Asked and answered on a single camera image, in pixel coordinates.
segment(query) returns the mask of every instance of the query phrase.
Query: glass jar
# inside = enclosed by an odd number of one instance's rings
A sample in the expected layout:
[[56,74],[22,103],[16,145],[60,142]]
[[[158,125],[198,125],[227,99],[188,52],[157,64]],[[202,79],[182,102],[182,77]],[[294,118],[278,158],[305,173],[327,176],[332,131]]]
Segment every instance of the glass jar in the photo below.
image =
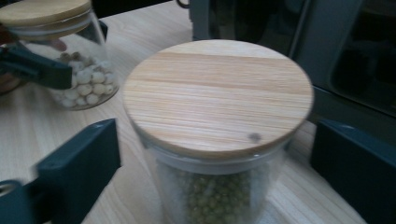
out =
[[117,76],[90,1],[25,0],[1,8],[0,22],[18,47],[72,67],[71,89],[49,89],[59,105],[86,109],[117,92]]
[[257,223],[312,93],[297,64],[245,42],[195,41],[139,64],[123,99],[169,222]]

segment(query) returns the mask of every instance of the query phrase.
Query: person's hand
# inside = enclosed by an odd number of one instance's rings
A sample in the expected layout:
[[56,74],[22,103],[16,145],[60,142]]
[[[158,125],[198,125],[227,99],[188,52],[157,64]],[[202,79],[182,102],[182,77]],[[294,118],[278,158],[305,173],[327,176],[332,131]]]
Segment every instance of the person's hand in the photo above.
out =
[[[11,37],[7,30],[0,24],[0,46],[10,43]],[[18,87],[21,81],[10,73],[0,74],[0,94],[12,91]]]

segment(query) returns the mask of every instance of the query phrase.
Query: wooden lid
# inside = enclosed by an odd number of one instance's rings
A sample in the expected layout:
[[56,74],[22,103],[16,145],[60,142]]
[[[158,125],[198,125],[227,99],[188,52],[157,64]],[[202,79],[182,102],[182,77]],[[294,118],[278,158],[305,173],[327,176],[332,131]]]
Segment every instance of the wooden lid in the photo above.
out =
[[34,26],[62,21],[91,8],[89,0],[24,0],[0,8],[6,27]]
[[265,153],[291,137],[312,101],[310,81],[296,63],[232,40],[162,50],[139,64],[124,88],[138,133],[202,159]]

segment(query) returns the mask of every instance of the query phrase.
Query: light wood table surface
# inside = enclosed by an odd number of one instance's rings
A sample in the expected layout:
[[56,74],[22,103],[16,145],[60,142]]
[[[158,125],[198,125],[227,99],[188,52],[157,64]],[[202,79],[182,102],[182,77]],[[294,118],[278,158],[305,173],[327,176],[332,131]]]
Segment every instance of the light wood table surface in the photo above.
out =
[[[108,56],[122,84],[143,60],[161,49],[191,41],[188,10],[175,2],[104,18]],[[0,180],[34,179],[32,167],[71,136],[96,121],[116,118],[122,167],[84,223],[161,224],[161,201],[126,116],[122,87],[109,101],[83,111],[54,105],[32,83],[0,96]],[[364,223],[308,163],[315,125],[307,122],[292,140],[260,223]]]

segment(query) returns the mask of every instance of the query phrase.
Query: dark background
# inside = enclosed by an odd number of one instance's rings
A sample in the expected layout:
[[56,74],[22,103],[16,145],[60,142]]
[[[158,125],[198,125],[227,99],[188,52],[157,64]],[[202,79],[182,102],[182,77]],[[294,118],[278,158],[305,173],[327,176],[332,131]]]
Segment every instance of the dark background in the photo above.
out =
[[92,0],[92,6],[96,16],[98,18],[103,18],[168,1],[169,0]]

